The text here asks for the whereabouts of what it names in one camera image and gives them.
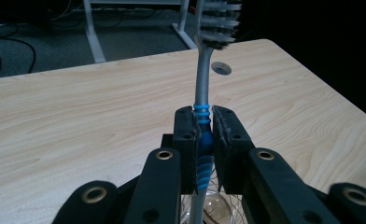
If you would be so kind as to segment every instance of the metal ring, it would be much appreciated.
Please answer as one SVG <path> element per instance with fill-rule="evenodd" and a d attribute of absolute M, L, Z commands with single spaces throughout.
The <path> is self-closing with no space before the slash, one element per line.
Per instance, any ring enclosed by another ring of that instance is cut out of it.
<path fill-rule="evenodd" d="M 107 194 L 107 190 L 104 187 L 96 186 L 84 191 L 81 199 L 84 203 L 97 203 L 100 202 Z"/>
<path fill-rule="evenodd" d="M 174 156 L 174 153 L 170 151 L 159 151 L 157 152 L 156 157 L 160 160 L 166 161 L 171 159 Z"/>
<path fill-rule="evenodd" d="M 268 151 L 258 151 L 257 156 L 265 161 L 271 161 L 273 159 L 275 159 L 275 156 L 273 153 L 268 152 Z"/>
<path fill-rule="evenodd" d="M 344 188 L 344 196 L 352 203 L 366 206 L 366 193 L 358 189 Z"/>

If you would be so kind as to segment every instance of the desk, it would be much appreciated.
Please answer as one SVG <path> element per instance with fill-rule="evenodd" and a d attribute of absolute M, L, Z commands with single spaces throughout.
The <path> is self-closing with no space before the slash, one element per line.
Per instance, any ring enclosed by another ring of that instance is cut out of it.
<path fill-rule="evenodd" d="M 0 224 L 50 223 L 79 186 L 139 175 L 194 102 L 189 49 L 0 78 Z M 303 181 L 366 188 L 366 114 L 268 40 L 230 45 L 212 61 L 212 105 L 232 109 L 257 147 L 279 152 Z"/>

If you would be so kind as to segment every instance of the bolt hole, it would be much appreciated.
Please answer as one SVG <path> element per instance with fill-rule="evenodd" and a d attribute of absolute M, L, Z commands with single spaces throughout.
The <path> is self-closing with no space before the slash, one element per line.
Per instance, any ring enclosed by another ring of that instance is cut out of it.
<path fill-rule="evenodd" d="M 257 153 L 257 155 L 260 159 L 263 159 L 266 161 L 271 161 L 275 158 L 275 156 L 273 154 L 271 154 L 270 152 L 267 152 L 267 151 L 259 151 Z"/>
<path fill-rule="evenodd" d="M 84 203 L 98 203 L 106 196 L 107 190 L 103 187 L 92 187 L 84 191 L 81 199 Z"/>
<path fill-rule="evenodd" d="M 227 76 L 232 73 L 232 69 L 226 63 L 214 62 L 210 65 L 210 67 L 219 75 Z"/>
<path fill-rule="evenodd" d="M 304 211 L 303 217 L 308 223 L 322 223 L 322 218 L 317 213 L 312 211 Z"/>
<path fill-rule="evenodd" d="M 352 203 L 366 206 L 366 194 L 363 193 L 361 190 L 344 188 L 343 194 Z"/>
<path fill-rule="evenodd" d="M 157 158 L 163 161 L 169 160 L 174 154 L 170 151 L 160 151 L 157 153 Z"/>
<path fill-rule="evenodd" d="M 143 220 L 145 220 L 148 223 L 156 221 L 159 217 L 160 217 L 160 214 L 155 209 L 149 209 L 149 210 L 145 211 L 142 216 Z"/>

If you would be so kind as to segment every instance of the dark background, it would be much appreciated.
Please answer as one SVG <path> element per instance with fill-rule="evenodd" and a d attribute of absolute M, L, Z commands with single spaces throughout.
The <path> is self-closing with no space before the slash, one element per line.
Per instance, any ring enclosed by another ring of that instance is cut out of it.
<path fill-rule="evenodd" d="M 30 22 L 47 31 L 67 2 L 0 0 L 0 22 Z M 366 0 L 244 0 L 239 21 L 237 42 L 274 41 L 366 113 Z"/>

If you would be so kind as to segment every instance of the light wood surface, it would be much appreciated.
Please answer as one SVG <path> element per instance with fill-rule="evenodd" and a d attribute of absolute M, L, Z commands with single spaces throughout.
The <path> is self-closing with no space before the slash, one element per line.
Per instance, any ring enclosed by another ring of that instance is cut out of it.
<path fill-rule="evenodd" d="M 50 223 L 79 186 L 120 186 L 194 102 L 197 50 L 0 78 L 0 224 Z M 235 111 L 257 147 L 305 183 L 366 188 L 366 114 L 268 40 L 212 62 L 211 105 Z"/>

